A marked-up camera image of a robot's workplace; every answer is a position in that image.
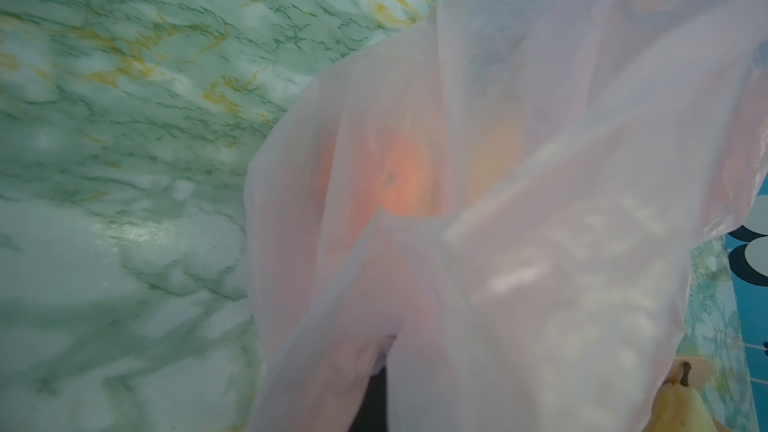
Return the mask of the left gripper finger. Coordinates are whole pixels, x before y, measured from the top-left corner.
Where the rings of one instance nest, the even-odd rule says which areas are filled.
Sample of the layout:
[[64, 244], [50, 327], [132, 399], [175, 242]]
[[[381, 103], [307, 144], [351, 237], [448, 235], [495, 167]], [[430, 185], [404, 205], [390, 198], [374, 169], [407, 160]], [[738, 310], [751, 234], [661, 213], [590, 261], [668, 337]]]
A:
[[349, 432], [387, 432], [387, 368], [383, 367], [368, 383], [365, 396], [350, 425]]

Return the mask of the orange fake carrot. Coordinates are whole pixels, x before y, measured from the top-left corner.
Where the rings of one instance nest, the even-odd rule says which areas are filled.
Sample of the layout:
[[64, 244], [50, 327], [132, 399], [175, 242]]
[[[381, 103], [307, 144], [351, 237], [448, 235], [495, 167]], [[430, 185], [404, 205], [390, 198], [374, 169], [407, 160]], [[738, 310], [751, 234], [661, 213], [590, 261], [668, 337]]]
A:
[[330, 142], [321, 155], [315, 193], [324, 204], [334, 169], [349, 180], [340, 188], [347, 200], [344, 221], [349, 235], [362, 232], [379, 209], [405, 217], [439, 211], [436, 166], [428, 148], [411, 134], [385, 130], [369, 141], [354, 136], [344, 141], [340, 153], [336, 145]]

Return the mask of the pink translucent plastic bag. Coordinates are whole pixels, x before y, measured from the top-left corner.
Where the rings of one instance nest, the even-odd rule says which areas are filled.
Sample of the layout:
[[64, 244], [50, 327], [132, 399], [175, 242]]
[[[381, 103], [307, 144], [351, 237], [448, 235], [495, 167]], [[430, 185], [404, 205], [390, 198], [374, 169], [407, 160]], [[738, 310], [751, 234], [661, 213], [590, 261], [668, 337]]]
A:
[[[439, 211], [349, 235], [325, 147], [411, 134]], [[767, 0], [440, 0], [313, 78], [250, 162], [252, 431], [640, 431], [690, 253], [767, 172]]]

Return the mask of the yellow fake pear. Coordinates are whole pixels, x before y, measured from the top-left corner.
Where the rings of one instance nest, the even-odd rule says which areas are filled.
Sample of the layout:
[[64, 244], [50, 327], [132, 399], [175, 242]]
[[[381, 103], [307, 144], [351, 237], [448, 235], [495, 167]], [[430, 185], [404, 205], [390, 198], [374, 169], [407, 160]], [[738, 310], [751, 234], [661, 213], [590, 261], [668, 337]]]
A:
[[697, 384], [705, 382], [711, 367], [705, 359], [676, 359], [665, 382], [658, 389], [651, 418], [645, 431], [717, 431]]

